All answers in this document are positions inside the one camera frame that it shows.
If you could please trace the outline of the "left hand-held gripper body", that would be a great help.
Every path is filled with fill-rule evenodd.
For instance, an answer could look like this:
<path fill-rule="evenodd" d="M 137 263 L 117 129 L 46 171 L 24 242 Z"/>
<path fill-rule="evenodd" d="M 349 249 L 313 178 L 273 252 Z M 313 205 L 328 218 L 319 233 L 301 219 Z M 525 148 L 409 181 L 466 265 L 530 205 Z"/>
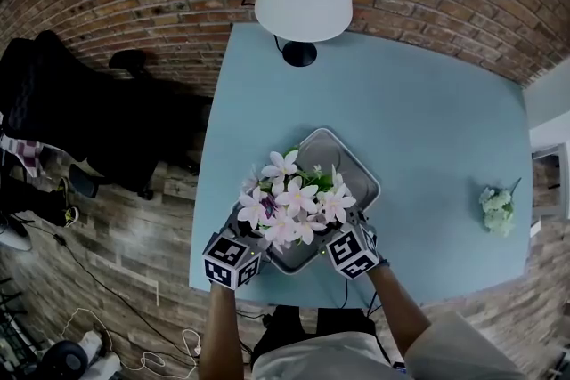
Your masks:
<path fill-rule="evenodd" d="M 237 290 L 270 263 L 271 257 L 262 235 L 232 212 L 220 231 L 210 238 L 202 260 L 210 282 Z"/>

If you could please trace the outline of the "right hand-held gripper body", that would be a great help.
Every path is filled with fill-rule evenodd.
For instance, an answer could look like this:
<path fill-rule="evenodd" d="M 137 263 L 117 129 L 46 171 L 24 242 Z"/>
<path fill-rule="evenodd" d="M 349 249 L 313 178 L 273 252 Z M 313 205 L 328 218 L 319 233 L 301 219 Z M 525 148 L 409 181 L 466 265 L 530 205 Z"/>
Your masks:
<path fill-rule="evenodd" d="M 377 232 L 363 211 L 348 211 L 345 223 L 329 223 L 321 237 L 322 252 L 348 280 L 379 264 Z"/>

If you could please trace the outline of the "metal tray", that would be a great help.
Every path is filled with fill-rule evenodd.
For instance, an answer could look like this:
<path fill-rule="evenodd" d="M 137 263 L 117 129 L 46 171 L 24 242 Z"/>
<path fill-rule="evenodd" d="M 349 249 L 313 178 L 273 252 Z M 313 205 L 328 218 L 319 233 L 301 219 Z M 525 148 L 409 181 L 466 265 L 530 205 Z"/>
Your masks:
<path fill-rule="evenodd" d="M 346 186 L 352 191 L 356 199 L 356 205 L 349 208 L 348 211 L 365 212 L 378 199 L 380 194 L 379 182 L 330 130 L 326 128 L 315 130 L 299 145 L 289 150 L 295 148 L 299 149 L 297 164 L 302 170 L 311 171 L 315 166 L 319 166 L 326 174 L 332 168 L 336 168 L 338 172 L 342 173 Z M 259 177 L 260 174 L 261 172 L 255 173 L 244 185 Z M 238 201 L 232 212 L 238 213 Z M 294 244 L 285 248 L 281 253 L 273 247 L 268 247 L 271 263 L 285 274 L 296 274 L 318 256 L 326 255 L 322 252 L 321 239 L 321 233 L 319 233 L 311 245 Z"/>

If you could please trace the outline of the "pink artificial flower bouquet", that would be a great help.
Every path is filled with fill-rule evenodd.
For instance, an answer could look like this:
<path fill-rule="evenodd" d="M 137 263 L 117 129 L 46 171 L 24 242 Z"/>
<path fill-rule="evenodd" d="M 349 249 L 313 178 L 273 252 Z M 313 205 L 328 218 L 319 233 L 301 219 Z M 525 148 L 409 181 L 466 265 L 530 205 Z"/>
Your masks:
<path fill-rule="evenodd" d="M 259 177 L 244 185 L 238 198 L 237 220 L 282 252 L 296 244 L 311 245 L 315 236 L 346 222 L 356 205 L 342 173 L 319 166 L 304 171 L 297 164 L 299 149 L 273 151 Z"/>

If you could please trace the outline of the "person's left forearm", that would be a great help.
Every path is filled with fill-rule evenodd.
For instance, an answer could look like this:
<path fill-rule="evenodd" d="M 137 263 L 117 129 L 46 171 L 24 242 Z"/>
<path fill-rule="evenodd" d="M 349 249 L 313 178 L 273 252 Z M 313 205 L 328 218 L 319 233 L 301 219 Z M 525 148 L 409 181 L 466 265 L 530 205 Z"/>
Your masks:
<path fill-rule="evenodd" d="M 235 293 L 213 283 L 199 356 L 199 380 L 244 380 Z"/>

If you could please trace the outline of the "person's right forearm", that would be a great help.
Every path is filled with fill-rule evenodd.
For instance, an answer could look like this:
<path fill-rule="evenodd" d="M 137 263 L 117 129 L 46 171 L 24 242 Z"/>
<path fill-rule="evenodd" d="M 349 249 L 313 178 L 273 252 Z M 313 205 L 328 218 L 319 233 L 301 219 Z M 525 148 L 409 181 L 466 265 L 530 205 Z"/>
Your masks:
<path fill-rule="evenodd" d="M 411 299 L 386 261 L 368 270 L 367 274 L 384 310 L 396 347 L 406 359 L 410 348 L 431 327 L 431 321 Z"/>

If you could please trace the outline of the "person's black trousers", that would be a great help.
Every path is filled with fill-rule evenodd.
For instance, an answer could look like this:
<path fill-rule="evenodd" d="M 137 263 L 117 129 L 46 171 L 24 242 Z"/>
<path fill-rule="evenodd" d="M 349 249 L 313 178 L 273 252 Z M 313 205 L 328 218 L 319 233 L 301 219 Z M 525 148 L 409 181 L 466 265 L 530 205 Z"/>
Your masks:
<path fill-rule="evenodd" d="M 278 305 L 253 354 L 262 355 L 290 344 L 345 332 L 375 336 L 376 326 L 362 309 L 320 308 L 317 311 L 316 332 L 309 334 L 302 327 L 298 307 Z"/>

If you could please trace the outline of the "person's white shirt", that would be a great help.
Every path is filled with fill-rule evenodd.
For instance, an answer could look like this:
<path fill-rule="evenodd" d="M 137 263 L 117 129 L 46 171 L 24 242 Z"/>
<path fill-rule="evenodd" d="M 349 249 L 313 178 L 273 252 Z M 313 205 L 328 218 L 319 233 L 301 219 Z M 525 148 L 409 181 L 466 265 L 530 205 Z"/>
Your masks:
<path fill-rule="evenodd" d="M 286 345 L 260 356 L 252 380 L 526 380 L 517 366 L 463 317 L 438 317 L 388 366 L 375 336 L 345 332 Z"/>

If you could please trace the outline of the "white flower bouquet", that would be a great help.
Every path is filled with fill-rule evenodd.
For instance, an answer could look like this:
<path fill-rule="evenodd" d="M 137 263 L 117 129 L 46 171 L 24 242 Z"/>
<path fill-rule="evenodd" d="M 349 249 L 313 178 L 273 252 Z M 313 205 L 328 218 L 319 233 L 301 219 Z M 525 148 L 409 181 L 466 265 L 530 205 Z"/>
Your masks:
<path fill-rule="evenodd" d="M 483 225 L 487 232 L 506 238 L 514 227 L 514 193 L 521 179 L 509 188 L 486 186 L 479 196 Z"/>

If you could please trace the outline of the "black round device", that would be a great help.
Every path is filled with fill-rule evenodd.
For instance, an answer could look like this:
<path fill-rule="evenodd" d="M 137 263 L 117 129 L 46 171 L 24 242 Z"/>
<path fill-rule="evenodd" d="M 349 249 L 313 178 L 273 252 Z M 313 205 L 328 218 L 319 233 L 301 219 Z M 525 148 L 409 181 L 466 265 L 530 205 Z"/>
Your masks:
<path fill-rule="evenodd" d="M 79 380 L 87 367 L 86 351 L 69 340 L 59 341 L 50 347 L 38 366 L 47 380 Z"/>

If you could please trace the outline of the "white side shelf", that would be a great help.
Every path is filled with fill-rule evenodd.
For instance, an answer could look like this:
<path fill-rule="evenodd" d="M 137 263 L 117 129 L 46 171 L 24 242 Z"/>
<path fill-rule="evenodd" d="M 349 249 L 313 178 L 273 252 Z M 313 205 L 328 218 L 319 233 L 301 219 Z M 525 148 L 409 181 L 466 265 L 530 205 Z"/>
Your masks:
<path fill-rule="evenodd" d="M 546 166 L 539 184 L 539 203 L 533 206 L 533 218 L 554 218 L 570 222 L 570 141 L 537 150 L 533 162 Z"/>

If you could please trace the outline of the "black office chair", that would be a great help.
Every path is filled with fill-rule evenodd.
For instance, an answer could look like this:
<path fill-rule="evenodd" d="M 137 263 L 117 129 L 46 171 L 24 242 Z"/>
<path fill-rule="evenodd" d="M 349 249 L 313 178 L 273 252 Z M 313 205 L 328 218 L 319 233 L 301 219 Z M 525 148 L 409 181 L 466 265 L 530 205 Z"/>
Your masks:
<path fill-rule="evenodd" d="M 0 55 L 2 130 L 65 152 L 103 183 L 150 199 L 159 162 L 199 174 L 189 153 L 212 100 L 153 77 L 145 61 L 142 50 L 115 53 L 110 67 L 129 75 L 120 78 L 85 65 L 51 30 L 14 38 Z"/>

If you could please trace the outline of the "checkered tablecloth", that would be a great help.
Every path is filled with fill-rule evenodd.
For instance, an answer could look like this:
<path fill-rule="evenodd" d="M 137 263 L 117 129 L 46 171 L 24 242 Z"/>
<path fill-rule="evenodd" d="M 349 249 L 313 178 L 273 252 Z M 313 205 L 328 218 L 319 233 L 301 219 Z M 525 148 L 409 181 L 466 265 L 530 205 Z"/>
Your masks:
<path fill-rule="evenodd" d="M 43 143 L 17 140 L 2 133 L 0 134 L 0 148 L 12 153 L 32 178 L 37 178 L 42 173 L 40 155 L 44 148 Z"/>

